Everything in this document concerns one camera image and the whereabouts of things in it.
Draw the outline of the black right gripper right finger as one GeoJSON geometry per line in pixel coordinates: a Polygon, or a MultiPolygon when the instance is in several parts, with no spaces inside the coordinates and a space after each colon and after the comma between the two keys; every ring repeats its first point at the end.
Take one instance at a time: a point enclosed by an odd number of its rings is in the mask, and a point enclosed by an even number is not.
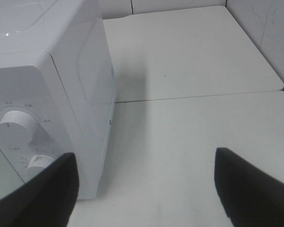
{"type": "Polygon", "coordinates": [[[284,183],[228,148],[216,149],[214,183],[235,227],[284,227],[284,183]]]}

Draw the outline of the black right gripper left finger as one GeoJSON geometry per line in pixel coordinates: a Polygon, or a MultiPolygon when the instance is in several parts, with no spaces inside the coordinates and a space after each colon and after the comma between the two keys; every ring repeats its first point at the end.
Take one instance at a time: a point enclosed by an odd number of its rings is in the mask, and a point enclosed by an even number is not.
{"type": "Polygon", "coordinates": [[[74,153],[65,153],[0,199],[0,227],[65,227],[80,187],[74,153]]]}

